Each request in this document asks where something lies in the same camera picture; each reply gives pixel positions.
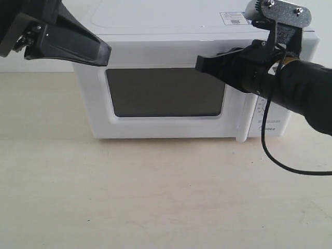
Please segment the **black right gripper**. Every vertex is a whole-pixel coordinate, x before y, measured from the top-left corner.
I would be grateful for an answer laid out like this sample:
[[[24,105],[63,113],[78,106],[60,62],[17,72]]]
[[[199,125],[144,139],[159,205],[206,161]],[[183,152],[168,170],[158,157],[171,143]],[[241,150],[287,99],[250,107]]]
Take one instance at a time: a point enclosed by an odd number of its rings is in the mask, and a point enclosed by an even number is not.
[[[290,25],[262,25],[269,31],[268,39],[254,40],[246,48],[232,48],[212,57],[197,56],[195,70],[208,74],[237,90],[247,93],[269,93],[275,75],[273,66],[285,66],[298,60],[302,50],[303,28]]]

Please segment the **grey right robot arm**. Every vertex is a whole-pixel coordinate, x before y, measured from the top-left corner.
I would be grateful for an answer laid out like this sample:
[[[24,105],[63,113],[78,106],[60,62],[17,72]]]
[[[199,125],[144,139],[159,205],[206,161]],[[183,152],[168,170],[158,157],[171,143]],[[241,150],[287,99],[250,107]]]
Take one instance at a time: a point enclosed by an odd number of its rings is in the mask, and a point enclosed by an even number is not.
[[[255,39],[246,48],[198,56],[195,69],[244,93],[301,114],[317,132],[331,135],[331,69],[298,59]]]

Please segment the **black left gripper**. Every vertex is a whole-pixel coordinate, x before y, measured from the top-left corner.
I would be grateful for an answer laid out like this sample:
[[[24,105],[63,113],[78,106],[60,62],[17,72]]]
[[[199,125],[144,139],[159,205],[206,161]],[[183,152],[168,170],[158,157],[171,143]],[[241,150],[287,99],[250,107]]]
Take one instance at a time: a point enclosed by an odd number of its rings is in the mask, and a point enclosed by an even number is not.
[[[55,59],[107,66],[111,47],[87,30],[61,1],[1,1],[1,57],[31,27],[45,25],[24,53],[27,60]]]

